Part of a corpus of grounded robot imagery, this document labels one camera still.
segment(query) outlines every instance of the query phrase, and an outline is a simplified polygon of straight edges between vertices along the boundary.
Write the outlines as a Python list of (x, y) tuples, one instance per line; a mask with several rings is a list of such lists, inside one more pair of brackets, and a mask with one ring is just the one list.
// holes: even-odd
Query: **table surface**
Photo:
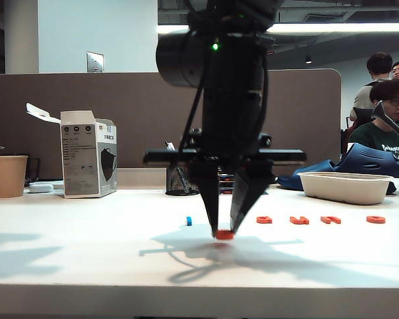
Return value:
[[(220, 229), (230, 203), (220, 196)], [(199, 195), (0, 198), (4, 314), (399, 319), (399, 192), (361, 206), (272, 185), (232, 241), (211, 237)]]

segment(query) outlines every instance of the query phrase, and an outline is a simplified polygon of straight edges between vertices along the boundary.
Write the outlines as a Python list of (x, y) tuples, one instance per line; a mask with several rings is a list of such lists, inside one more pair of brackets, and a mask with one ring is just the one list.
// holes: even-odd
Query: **gray cubicle partition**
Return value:
[[(263, 132), (273, 148), (300, 148), (308, 164), (340, 153), (340, 76), (334, 70), (271, 70)], [(170, 86), (158, 73), (0, 74), (0, 145), (41, 159), (40, 178), (60, 178), (57, 124), (25, 112), (26, 102), (60, 117), (92, 110), (118, 130), (118, 167), (143, 167), (146, 148), (177, 146), (195, 89)], [(200, 127), (201, 112), (193, 127)], [(276, 169), (290, 173), (295, 167)]]

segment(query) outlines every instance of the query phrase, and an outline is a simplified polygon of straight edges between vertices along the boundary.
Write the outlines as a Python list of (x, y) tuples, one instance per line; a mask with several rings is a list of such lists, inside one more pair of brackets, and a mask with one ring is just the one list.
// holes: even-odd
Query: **mask box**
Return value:
[(61, 119), (27, 104), (27, 112), (60, 124), (65, 198), (102, 197), (117, 189), (116, 126), (92, 111), (61, 112)]

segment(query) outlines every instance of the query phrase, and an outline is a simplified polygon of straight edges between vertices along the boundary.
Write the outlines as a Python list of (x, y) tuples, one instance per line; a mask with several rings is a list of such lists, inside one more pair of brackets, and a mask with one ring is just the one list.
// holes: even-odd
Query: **paper cup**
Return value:
[(18, 197), (24, 192), (28, 156), (0, 156), (0, 197)]

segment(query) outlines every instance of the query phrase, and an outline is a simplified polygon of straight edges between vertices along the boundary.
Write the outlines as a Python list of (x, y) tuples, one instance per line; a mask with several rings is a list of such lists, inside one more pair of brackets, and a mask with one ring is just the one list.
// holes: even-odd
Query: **fluorescent light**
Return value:
[(165, 35), (166, 33), (173, 31), (183, 31), (188, 29), (189, 27), (187, 25), (157, 25), (157, 33), (161, 35)]
[[(187, 25), (158, 25), (160, 34), (188, 30)], [(399, 23), (275, 23), (272, 34), (399, 32)]]

